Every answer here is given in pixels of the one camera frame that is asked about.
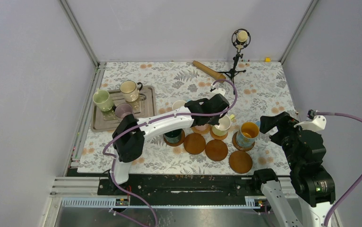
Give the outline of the woven rattan coaster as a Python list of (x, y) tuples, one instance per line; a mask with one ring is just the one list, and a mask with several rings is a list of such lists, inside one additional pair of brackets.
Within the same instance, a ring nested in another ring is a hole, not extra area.
[(209, 133), (210, 125), (209, 124), (205, 124), (205, 125), (201, 125), (201, 126), (197, 125), (197, 126), (191, 127), (191, 129), (194, 133), (205, 135), (205, 134)]

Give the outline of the yellow-green mug white inside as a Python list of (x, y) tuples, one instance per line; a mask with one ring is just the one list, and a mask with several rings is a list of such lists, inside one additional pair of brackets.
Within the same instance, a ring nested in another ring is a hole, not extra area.
[(228, 115), (224, 115), (219, 119), (218, 124), (212, 126), (212, 133), (217, 137), (223, 137), (228, 134), (232, 124), (231, 118)]

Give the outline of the light cork coaster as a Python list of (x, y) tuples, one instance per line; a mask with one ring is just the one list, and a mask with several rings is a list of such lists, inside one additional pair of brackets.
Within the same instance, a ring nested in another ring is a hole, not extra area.
[(217, 136), (216, 134), (213, 133), (212, 130), (210, 130), (210, 135), (211, 135), (211, 137), (212, 137), (213, 139), (215, 139), (215, 140), (224, 140), (224, 139), (227, 138), (228, 132), (227, 132), (225, 135), (223, 135), (223, 136)]

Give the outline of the glossy brown coaster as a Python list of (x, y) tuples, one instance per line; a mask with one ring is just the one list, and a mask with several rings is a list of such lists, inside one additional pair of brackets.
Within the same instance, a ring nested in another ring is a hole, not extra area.
[(185, 136), (184, 130), (181, 130), (179, 137), (177, 136), (177, 137), (171, 138), (171, 137), (166, 137), (165, 134), (163, 135), (164, 142), (171, 147), (177, 147), (177, 146), (181, 145), (184, 142), (185, 137), (186, 136)]

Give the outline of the light blue mug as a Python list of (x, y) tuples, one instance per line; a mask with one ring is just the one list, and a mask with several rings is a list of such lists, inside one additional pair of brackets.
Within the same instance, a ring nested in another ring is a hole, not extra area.
[(184, 101), (184, 100), (177, 100), (173, 103), (172, 105), (172, 110), (173, 111), (179, 111), (180, 108), (184, 107), (184, 105), (186, 104), (187, 102)]

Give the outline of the dark green mug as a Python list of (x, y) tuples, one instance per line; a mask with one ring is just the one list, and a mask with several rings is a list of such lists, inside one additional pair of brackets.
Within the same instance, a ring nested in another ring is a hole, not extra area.
[(183, 129), (177, 129), (164, 134), (164, 140), (166, 143), (176, 144), (181, 141), (183, 135)]

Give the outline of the dark scuffed brown coaster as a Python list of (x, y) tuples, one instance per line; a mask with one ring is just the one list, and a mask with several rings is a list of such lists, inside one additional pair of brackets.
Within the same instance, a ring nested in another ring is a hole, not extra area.
[(251, 149), (254, 148), (255, 142), (253, 142), (249, 147), (246, 147), (246, 148), (239, 146), (239, 145), (237, 144), (237, 142), (236, 142), (236, 136), (237, 136), (237, 133), (235, 133), (235, 134), (233, 135), (232, 143), (233, 143), (234, 147), (235, 147), (237, 150), (247, 152), (247, 151), (250, 151)]

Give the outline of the blue mug orange inside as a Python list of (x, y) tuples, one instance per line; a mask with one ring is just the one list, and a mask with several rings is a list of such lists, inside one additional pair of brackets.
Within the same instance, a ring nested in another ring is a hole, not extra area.
[(256, 138), (259, 135), (258, 122), (245, 122), (235, 135), (235, 143), (243, 150), (252, 149), (255, 145)]

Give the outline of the beige mug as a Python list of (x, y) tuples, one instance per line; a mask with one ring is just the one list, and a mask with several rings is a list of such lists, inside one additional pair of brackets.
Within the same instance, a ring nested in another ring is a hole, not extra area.
[(139, 92), (142, 88), (143, 84), (141, 82), (127, 80), (121, 83), (120, 92), (126, 102), (134, 102), (139, 98)]

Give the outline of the mauve purple mug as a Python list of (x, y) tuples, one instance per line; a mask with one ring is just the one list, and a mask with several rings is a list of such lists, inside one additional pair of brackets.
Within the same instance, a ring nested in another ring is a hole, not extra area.
[(133, 115), (133, 108), (128, 103), (122, 103), (115, 107), (114, 113), (117, 118), (124, 118), (127, 115)]

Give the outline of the light green mug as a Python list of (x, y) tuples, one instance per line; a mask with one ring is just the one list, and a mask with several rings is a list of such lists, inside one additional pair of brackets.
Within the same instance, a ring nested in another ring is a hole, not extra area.
[(93, 102), (102, 112), (108, 112), (114, 107), (114, 102), (107, 90), (98, 89), (93, 94)]

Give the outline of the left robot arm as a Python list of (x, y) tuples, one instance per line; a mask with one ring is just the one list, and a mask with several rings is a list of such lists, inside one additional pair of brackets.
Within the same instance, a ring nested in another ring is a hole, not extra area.
[(109, 188), (115, 194), (126, 191), (130, 166), (142, 155), (147, 140), (174, 130), (216, 125), (231, 108), (232, 104), (222, 94), (215, 94), (210, 99), (188, 101), (171, 112), (153, 117), (137, 119), (132, 114), (126, 115), (112, 134), (112, 141), (103, 149), (104, 155), (109, 155), (110, 146), (115, 150), (111, 155), (114, 161)]

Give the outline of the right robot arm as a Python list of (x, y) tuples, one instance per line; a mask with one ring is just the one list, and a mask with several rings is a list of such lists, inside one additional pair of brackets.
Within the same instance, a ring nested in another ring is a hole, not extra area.
[(280, 180), (271, 168), (254, 171), (252, 190), (264, 195), (279, 222), (284, 227), (325, 227), (326, 216), (336, 200), (335, 183), (323, 167), (326, 148), (319, 131), (326, 126), (326, 118), (309, 112), (309, 121), (299, 122), (282, 112), (276, 116), (261, 116), (259, 131), (273, 128), (277, 132), (269, 138), (279, 145), (290, 167), (291, 184), (298, 195), (302, 221), (285, 197)]

